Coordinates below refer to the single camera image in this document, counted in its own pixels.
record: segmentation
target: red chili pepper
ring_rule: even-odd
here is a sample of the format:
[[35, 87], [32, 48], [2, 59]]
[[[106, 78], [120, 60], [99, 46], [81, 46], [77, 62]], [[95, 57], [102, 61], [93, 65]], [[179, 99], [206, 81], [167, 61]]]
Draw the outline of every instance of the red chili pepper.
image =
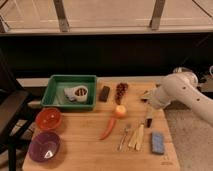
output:
[[100, 140], [104, 140], [105, 138], [107, 138], [110, 135], [110, 133], [112, 132], [112, 129], [115, 126], [115, 123], [116, 123], [116, 118], [115, 117], [111, 117], [110, 120], [109, 120], [109, 122], [108, 122], [106, 130], [101, 135]]

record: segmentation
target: purple bowl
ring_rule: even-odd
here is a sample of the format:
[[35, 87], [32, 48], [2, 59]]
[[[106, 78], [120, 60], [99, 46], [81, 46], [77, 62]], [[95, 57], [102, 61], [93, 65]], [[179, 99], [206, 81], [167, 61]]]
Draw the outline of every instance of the purple bowl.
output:
[[54, 132], [38, 134], [30, 143], [29, 156], [36, 162], [45, 162], [53, 158], [60, 147], [60, 138]]

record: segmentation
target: white cup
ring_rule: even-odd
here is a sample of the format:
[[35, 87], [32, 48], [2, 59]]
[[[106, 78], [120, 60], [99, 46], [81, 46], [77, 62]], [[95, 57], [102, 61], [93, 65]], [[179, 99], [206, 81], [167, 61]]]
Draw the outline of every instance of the white cup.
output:
[[77, 102], [85, 102], [87, 101], [88, 88], [83, 85], [72, 88], [64, 88], [64, 93], [70, 101], [76, 100]]

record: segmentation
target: bunch of grapes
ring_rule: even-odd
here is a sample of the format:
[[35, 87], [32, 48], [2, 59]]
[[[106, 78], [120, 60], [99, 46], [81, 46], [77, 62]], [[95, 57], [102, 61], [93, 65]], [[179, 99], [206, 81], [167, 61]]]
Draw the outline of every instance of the bunch of grapes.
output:
[[121, 104], [121, 99], [124, 96], [125, 92], [128, 89], [128, 84], [127, 83], [119, 83], [116, 86], [116, 94], [115, 94], [115, 102], [116, 104], [120, 105]]

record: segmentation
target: plastic bowl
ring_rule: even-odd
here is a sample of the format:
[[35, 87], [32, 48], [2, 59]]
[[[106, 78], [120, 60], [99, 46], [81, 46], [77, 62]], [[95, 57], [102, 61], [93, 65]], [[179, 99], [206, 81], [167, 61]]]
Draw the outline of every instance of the plastic bowl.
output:
[[33, 161], [45, 162], [57, 154], [59, 147], [59, 136], [54, 132], [45, 131], [31, 141], [28, 153]]
[[36, 117], [36, 124], [43, 131], [56, 129], [60, 123], [61, 112], [57, 108], [44, 108]]

